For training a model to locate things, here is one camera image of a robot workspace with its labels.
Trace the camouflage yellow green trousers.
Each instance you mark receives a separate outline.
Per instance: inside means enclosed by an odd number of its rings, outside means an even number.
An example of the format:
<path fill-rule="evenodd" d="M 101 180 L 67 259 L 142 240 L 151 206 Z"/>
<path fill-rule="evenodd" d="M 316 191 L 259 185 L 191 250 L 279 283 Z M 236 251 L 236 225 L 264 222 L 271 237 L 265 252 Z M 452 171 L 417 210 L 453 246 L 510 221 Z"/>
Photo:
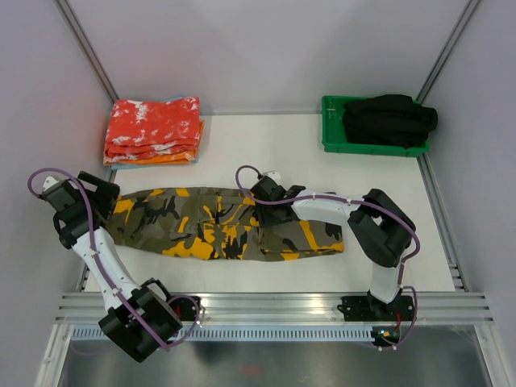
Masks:
<path fill-rule="evenodd" d="M 237 189 L 149 189 L 118 198 L 106 223 L 114 243 L 200 260 L 289 261 L 344 251 L 342 229 L 293 220 L 263 227 L 254 201 Z"/>

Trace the black trousers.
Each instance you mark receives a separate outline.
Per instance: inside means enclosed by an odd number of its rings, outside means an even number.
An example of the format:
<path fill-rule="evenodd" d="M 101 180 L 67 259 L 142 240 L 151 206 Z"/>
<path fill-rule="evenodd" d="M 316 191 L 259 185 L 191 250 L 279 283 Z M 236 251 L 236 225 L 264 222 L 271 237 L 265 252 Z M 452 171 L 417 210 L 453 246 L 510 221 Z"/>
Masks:
<path fill-rule="evenodd" d="M 420 147 L 439 120 L 436 109 L 401 94 L 354 100 L 343 108 L 344 132 L 352 144 Z"/>

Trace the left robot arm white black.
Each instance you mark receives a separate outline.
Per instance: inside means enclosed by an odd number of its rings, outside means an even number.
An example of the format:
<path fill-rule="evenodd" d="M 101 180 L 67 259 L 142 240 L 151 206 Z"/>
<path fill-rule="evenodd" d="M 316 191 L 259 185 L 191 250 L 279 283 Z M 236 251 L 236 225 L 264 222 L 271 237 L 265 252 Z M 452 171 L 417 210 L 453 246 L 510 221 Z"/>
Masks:
<path fill-rule="evenodd" d="M 55 211 L 54 227 L 61 244 L 86 264 L 101 290 L 106 315 L 102 333 L 138 363 L 183 327 L 175 300 L 156 279 L 137 285 L 123 266 L 106 229 L 120 188 L 89 173 L 73 177 L 60 171 L 44 179 L 40 199 Z"/>

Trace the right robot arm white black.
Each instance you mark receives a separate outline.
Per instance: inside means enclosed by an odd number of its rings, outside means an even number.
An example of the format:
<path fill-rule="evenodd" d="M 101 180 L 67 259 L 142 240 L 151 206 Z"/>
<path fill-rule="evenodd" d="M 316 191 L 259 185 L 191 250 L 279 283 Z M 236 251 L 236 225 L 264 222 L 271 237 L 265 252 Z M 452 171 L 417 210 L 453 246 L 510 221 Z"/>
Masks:
<path fill-rule="evenodd" d="M 372 261 L 372 282 L 367 293 L 368 312 L 388 318 L 398 308 L 405 262 L 419 253 L 416 226 L 382 190 L 358 197 L 318 193 L 302 185 L 290 189 L 267 175 L 250 189 L 267 226 L 288 221 L 319 221 L 349 226 L 364 254 Z"/>

